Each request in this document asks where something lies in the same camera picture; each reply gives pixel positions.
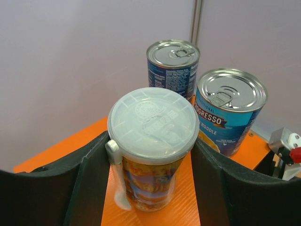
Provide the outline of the dark blue food can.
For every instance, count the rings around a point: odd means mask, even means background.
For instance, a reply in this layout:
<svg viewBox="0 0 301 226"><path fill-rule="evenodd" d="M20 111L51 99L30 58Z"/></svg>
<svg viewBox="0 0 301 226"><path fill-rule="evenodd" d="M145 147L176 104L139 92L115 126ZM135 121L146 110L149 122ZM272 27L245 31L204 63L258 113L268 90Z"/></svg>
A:
<svg viewBox="0 0 301 226"><path fill-rule="evenodd" d="M149 87L164 88L192 102L200 50L184 40L162 40L146 51Z"/></svg>

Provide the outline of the tall yellow purple can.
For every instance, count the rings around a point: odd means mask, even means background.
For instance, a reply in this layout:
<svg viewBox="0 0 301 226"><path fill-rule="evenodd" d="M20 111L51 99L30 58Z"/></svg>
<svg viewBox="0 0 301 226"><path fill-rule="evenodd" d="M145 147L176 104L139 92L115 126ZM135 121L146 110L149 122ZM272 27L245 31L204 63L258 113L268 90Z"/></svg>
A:
<svg viewBox="0 0 301 226"><path fill-rule="evenodd" d="M115 203L132 208L124 179L124 160L159 171L175 168L193 148L197 113L181 95L163 88L141 88L121 97L108 116L105 148L115 178Z"/></svg>

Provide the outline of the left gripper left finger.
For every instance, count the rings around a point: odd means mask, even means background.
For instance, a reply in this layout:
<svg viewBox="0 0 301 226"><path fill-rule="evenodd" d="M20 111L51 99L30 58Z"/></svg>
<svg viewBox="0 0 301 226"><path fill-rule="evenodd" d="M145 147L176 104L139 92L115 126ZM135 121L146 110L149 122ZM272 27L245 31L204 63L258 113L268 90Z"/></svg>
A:
<svg viewBox="0 0 301 226"><path fill-rule="evenodd" d="M103 132L80 149L26 173L0 173L3 226L99 226L110 171Z"/></svg>

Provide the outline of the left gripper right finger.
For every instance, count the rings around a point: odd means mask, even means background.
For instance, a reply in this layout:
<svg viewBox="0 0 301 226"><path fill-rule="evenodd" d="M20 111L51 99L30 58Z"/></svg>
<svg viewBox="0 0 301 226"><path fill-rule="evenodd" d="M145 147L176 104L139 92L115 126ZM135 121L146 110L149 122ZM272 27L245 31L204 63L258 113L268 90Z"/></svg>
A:
<svg viewBox="0 0 301 226"><path fill-rule="evenodd" d="M202 226L299 226L301 180L251 170L216 152L200 138L191 164Z"/></svg>

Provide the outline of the blue soup can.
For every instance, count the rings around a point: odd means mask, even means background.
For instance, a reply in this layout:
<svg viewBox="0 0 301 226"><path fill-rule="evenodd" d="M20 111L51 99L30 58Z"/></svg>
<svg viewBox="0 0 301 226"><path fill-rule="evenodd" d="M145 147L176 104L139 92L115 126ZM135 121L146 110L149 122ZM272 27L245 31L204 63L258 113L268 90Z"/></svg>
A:
<svg viewBox="0 0 301 226"><path fill-rule="evenodd" d="M194 104L199 138L227 157L234 155L267 100L265 85L247 72L218 68L204 73Z"/></svg>

